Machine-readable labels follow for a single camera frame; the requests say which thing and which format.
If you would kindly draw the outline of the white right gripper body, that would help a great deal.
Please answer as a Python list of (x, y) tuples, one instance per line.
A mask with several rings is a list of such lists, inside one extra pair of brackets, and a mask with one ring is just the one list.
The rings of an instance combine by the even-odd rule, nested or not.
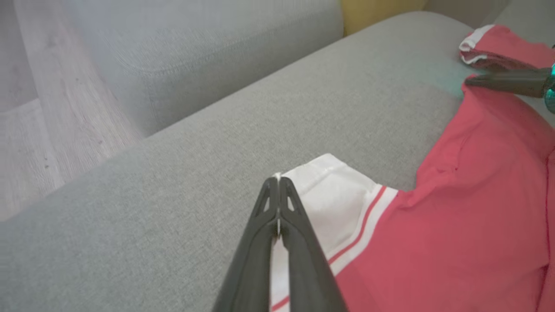
[(555, 114), (555, 64), (551, 67), (551, 72), (544, 86), (544, 103), (552, 114)]

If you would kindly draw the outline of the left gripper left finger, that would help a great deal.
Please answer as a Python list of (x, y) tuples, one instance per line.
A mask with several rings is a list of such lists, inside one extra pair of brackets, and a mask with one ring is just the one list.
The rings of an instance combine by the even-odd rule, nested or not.
[(265, 180), (242, 233), (214, 312), (269, 312), (271, 256), (277, 237), (279, 180)]

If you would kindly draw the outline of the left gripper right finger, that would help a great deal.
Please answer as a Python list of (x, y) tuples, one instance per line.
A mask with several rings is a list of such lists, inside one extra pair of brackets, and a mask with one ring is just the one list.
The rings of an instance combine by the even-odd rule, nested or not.
[(346, 312), (336, 283), (299, 194), (289, 178), (279, 181), (280, 235), (289, 253), (291, 312)]

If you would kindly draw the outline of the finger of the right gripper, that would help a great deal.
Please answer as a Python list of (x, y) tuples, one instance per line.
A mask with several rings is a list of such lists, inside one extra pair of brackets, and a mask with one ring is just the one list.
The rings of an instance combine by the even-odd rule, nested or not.
[(552, 83), (552, 68), (500, 71), (467, 78), (465, 85), (533, 98), (544, 97)]

